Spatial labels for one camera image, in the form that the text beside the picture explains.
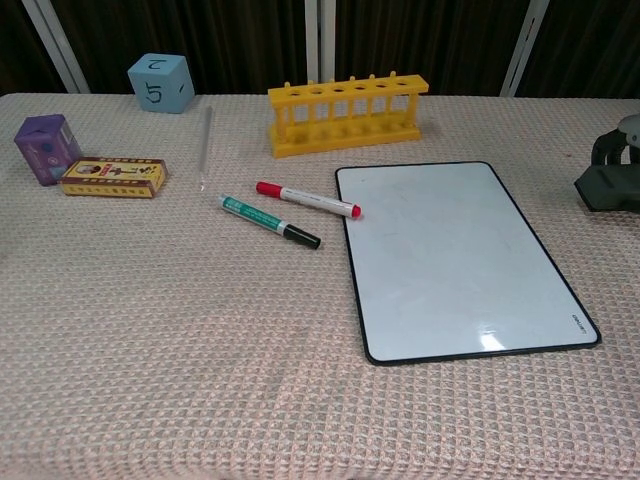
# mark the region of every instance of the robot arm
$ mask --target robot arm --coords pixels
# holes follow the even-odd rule
[[[623,118],[617,129],[596,140],[591,151],[591,165],[620,165],[627,145],[631,163],[640,163],[640,114]]]
[[[627,146],[629,163],[623,165],[621,156]],[[575,186],[592,211],[640,213],[640,114],[623,118],[617,129],[596,140],[591,166]]]

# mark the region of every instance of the yellow box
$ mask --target yellow box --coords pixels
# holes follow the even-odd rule
[[[84,157],[58,183],[66,195],[153,198],[167,174],[164,160]]]

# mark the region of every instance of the blue dice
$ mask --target blue dice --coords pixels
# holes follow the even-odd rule
[[[195,94],[182,55],[147,53],[127,73],[143,110],[182,113]]]

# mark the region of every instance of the small whiteboard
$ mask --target small whiteboard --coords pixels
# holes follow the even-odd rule
[[[486,163],[336,171],[367,358],[596,345],[600,333]]]

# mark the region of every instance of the small purple box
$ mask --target small purple box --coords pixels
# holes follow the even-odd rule
[[[82,156],[64,115],[27,117],[13,139],[41,185],[55,185]]]

